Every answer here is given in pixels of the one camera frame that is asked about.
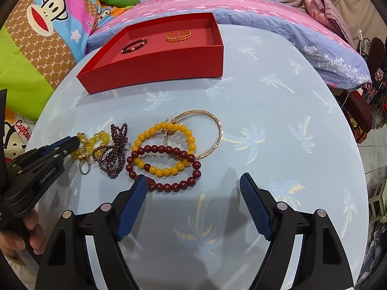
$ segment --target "folded pink cloth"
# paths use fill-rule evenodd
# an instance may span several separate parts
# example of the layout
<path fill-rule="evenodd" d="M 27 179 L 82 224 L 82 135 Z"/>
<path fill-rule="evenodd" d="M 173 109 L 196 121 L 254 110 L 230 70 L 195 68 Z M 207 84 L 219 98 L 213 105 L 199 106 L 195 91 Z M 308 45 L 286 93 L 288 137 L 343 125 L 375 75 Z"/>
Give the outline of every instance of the folded pink cloth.
<path fill-rule="evenodd" d="M 355 48 L 350 29 L 330 0 L 303 0 L 303 5 L 311 17 Z"/>

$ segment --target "silver screw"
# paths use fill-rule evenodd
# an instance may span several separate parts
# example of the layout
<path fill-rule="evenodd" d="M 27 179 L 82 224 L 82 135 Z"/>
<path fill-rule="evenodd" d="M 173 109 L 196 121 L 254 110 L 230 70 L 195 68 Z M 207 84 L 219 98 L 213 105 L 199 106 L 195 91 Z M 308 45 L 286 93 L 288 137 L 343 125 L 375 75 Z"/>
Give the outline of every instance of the silver screw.
<path fill-rule="evenodd" d="M 287 210 L 287 209 L 288 209 L 288 205 L 285 204 L 285 203 L 283 203 L 283 202 L 277 203 L 277 207 L 278 207 L 278 209 L 280 209 L 280 210 Z"/>
<path fill-rule="evenodd" d="M 319 209 L 317 211 L 317 214 L 320 216 L 320 217 L 325 217 L 327 215 L 326 211 L 323 210 L 323 209 Z"/>
<path fill-rule="evenodd" d="M 67 218 L 70 218 L 71 217 L 71 211 L 70 210 L 66 210 L 63 214 L 62 214 L 62 217 L 67 219 Z"/>
<path fill-rule="evenodd" d="M 102 211 L 109 211 L 112 208 L 112 205 L 109 203 L 102 204 L 101 210 Z"/>

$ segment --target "round table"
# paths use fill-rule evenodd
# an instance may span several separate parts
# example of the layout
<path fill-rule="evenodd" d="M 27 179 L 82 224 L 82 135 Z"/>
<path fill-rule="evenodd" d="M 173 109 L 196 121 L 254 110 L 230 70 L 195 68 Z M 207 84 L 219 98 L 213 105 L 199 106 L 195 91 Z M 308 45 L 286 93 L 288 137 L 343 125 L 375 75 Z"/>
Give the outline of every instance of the round table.
<path fill-rule="evenodd" d="M 76 75 L 95 51 L 90 53 L 47 103 L 28 148 L 78 132 L 89 137 L 99 130 L 109 132 L 112 123 L 127 123 L 133 143 L 166 118 L 192 109 L 210 111 L 221 121 L 224 135 L 218 149 L 201 160 L 202 177 L 185 191 L 149 193 L 131 234 L 120 243 L 139 287 L 249 288 L 268 242 L 258 234 L 238 188 L 245 172 L 295 210 L 325 209 L 356 281 L 367 241 L 367 191 L 359 150 L 340 107 L 315 69 L 285 38 L 249 27 L 219 28 L 224 42 L 221 79 L 164 81 L 89 95 Z M 211 64 L 211 58 L 203 58 L 202 64 Z M 216 140 L 217 127 L 209 118 L 190 117 L 182 123 L 193 131 L 197 153 Z M 159 136 L 154 143 L 161 141 Z M 171 141 L 187 148 L 178 134 Z M 172 164 L 166 156 L 147 161 Z M 47 235 L 64 210 L 92 212 L 133 183 L 125 170 L 112 180 L 96 164 L 88 175 L 81 175 L 71 158 L 65 166 L 66 173 L 38 204 Z M 179 182 L 191 172 L 187 168 L 164 182 Z M 301 240 L 297 236 L 283 289 L 291 287 Z M 105 290 L 92 237 L 87 243 L 98 289 Z"/>

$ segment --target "jewelry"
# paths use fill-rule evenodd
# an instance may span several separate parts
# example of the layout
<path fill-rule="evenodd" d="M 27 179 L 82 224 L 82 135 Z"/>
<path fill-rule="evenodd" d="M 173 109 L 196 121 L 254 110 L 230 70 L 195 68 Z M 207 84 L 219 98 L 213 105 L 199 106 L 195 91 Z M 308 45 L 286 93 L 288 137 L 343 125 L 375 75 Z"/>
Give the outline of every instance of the jewelry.
<path fill-rule="evenodd" d="M 162 132 L 168 131 L 173 133 L 180 131 L 184 133 L 184 135 L 187 137 L 187 142 L 188 142 L 188 151 L 183 151 L 183 152 L 187 153 L 187 155 L 191 155 L 196 150 L 195 138 L 192 136 L 192 131 L 188 130 L 185 125 L 179 125 L 177 123 L 172 124 L 172 123 L 162 122 L 162 123 L 155 124 L 154 127 L 151 127 L 149 128 L 149 130 L 144 131 L 144 133 L 138 135 L 138 139 L 134 141 L 133 146 L 131 148 L 132 153 L 137 152 L 139 155 L 143 155 L 144 153 L 150 153 L 150 152 L 157 153 L 158 151 L 157 145 L 153 145 L 153 146 L 146 145 L 143 148 L 141 147 L 141 145 L 146 139 L 151 138 L 158 131 L 162 131 Z M 171 146 L 169 147 L 162 146 L 162 147 L 165 148 L 165 153 L 168 155 L 173 154 L 175 156 L 178 156 L 180 154 L 180 149 L 178 147 L 175 147 L 175 148 L 172 148 Z"/>
<path fill-rule="evenodd" d="M 190 111 L 183 112 L 183 113 L 179 114 L 177 117 L 173 118 L 171 120 L 171 122 L 168 123 L 168 130 L 166 130 L 164 133 L 164 145 L 168 146 L 168 135 L 172 135 L 175 133 L 176 130 L 175 130 L 174 126 L 179 125 L 178 122 L 183 120 L 184 118 L 194 116 L 194 115 L 202 115 L 202 116 L 209 117 L 212 120 L 214 120 L 214 122 L 218 126 L 218 138 L 217 138 L 215 144 L 210 149 L 208 149 L 206 152 L 196 156 L 196 160 L 200 160 L 200 159 L 203 159 L 204 157 L 207 157 L 209 154 L 211 154 L 218 147 L 218 145 L 222 139 L 222 135 L 223 135 L 222 124 L 220 123 L 219 119 L 215 115 L 213 115 L 211 112 L 208 112 L 205 110 L 190 110 Z"/>
<path fill-rule="evenodd" d="M 126 134 L 128 125 L 124 123 L 121 128 L 112 124 L 112 140 L 114 145 L 101 145 L 94 149 L 91 153 L 93 159 L 98 162 L 99 168 L 106 172 L 111 179 L 118 177 L 125 165 L 124 147 L 128 142 Z"/>
<path fill-rule="evenodd" d="M 178 33 L 179 32 L 177 30 L 175 30 L 174 32 L 167 34 L 167 41 L 179 42 L 179 41 L 184 41 L 184 40 L 191 38 L 191 32 L 189 30 L 182 30 L 181 31 L 181 33 L 184 34 L 184 36 L 171 38 L 172 36 L 176 36 Z"/>
<path fill-rule="evenodd" d="M 146 39 L 146 38 L 143 38 L 143 39 L 139 39 L 139 40 L 133 41 L 133 42 L 127 44 L 124 48 L 122 48 L 121 53 L 129 53 L 129 52 L 138 50 L 138 49 L 142 48 L 143 46 L 145 46 L 145 45 L 146 45 L 146 42 L 147 42 L 147 39 Z M 140 44 L 137 45 L 137 46 L 135 46 L 134 48 L 128 49 L 129 47 L 135 45 L 136 43 L 137 43 L 137 44 L 140 43 Z"/>
<path fill-rule="evenodd" d="M 105 131 L 100 131 L 90 139 L 86 138 L 85 133 L 78 133 L 77 137 L 79 138 L 80 142 L 82 143 L 82 146 L 78 148 L 77 150 L 73 151 L 71 153 L 71 156 L 74 159 L 79 160 L 79 171 L 81 174 L 88 174 L 91 169 L 91 162 L 90 162 L 90 155 L 92 151 L 94 150 L 95 144 L 101 140 L 101 145 L 108 144 L 110 141 L 109 134 L 106 133 Z M 84 163 L 87 163 L 88 165 L 88 170 L 87 172 L 83 172 L 82 167 Z"/>
<path fill-rule="evenodd" d="M 167 147 L 164 147 L 163 145 L 160 145 L 160 146 L 153 145 L 152 148 L 154 149 L 154 150 L 152 150 L 152 153 L 158 152 L 158 153 L 162 154 L 164 152 L 165 153 L 167 152 L 167 150 L 166 150 Z M 180 169 L 179 169 L 179 163 L 177 163 L 176 167 L 173 167 L 171 169 L 164 168 L 161 170 L 155 166 L 151 166 L 149 163 L 144 163 L 139 158 L 138 151 L 132 151 L 132 155 L 126 159 L 128 164 L 126 165 L 125 168 L 129 172 L 129 177 L 131 179 L 135 180 L 137 178 L 137 173 L 133 171 L 133 164 L 137 164 L 140 169 L 144 169 L 147 172 L 151 172 L 152 174 L 156 174 L 158 177 L 162 177 L 163 175 L 168 177 L 171 174 L 177 175 L 178 171 L 183 171 L 185 166 L 189 166 L 189 164 L 192 163 L 192 168 L 194 169 L 192 172 L 192 176 L 189 177 L 187 180 L 180 181 L 180 183 L 173 183 L 172 185 L 170 185 L 169 183 L 166 183 L 164 185 L 161 183 L 156 184 L 154 179 L 147 177 L 148 190 L 150 192 L 152 192 L 154 190 L 157 190 L 158 192 L 165 191 L 167 193 L 169 193 L 170 191 L 178 192 L 181 189 L 185 190 L 189 186 L 192 187 L 196 184 L 196 179 L 200 178 L 202 175 L 202 173 L 200 172 L 200 168 L 201 168 L 202 164 L 199 161 L 195 161 L 195 155 L 193 155 L 193 154 L 188 155 L 187 152 L 184 150 L 180 151 L 180 149 L 179 149 L 179 154 L 177 155 L 177 157 L 182 159 L 183 162 L 187 161 L 188 165 L 186 163 L 179 162 L 180 164 L 183 165 L 182 167 L 180 167 Z"/>

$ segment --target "gold bangle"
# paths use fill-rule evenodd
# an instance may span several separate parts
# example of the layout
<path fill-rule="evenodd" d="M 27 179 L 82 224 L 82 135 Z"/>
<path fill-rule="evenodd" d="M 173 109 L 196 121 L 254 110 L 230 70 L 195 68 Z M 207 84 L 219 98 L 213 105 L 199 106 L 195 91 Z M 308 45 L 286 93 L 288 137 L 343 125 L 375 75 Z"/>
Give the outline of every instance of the gold bangle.
<path fill-rule="evenodd" d="M 189 116 L 194 116 L 194 115 L 202 115 L 202 116 L 209 117 L 212 120 L 214 120 L 214 122 L 218 126 L 218 138 L 217 138 L 215 144 L 210 149 L 208 149 L 206 152 L 196 156 L 196 160 L 200 160 L 200 159 L 203 159 L 204 157 L 207 157 L 209 154 L 211 154 L 218 147 L 218 145 L 222 139 L 223 127 L 222 127 L 222 124 L 220 123 L 219 119 L 215 115 L 213 115 L 211 112 L 208 112 L 205 110 L 190 110 L 190 111 L 183 112 L 183 113 L 179 114 L 177 117 L 173 118 L 171 120 L 171 123 L 173 123 L 173 124 L 178 123 L 182 119 L 187 118 Z M 173 133 L 173 132 L 165 130 L 165 133 L 164 133 L 164 145 L 165 146 L 168 146 L 168 135 L 171 135 L 171 133 Z"/>
<path fill-rule="evenodd" d="M 181 31 L 181 33 L 184 34 L 184 36 L 171 38 L 172 36 L 176 36 L 178 33 L 179 32 L 177 30 L 175 30 L 174 32 L 167 34 L 167 41 L 179 42 L 179 41 L 184 41 L 184 40 L 191 38 L 191 32 L 189 30 L 182 30 Z"/>

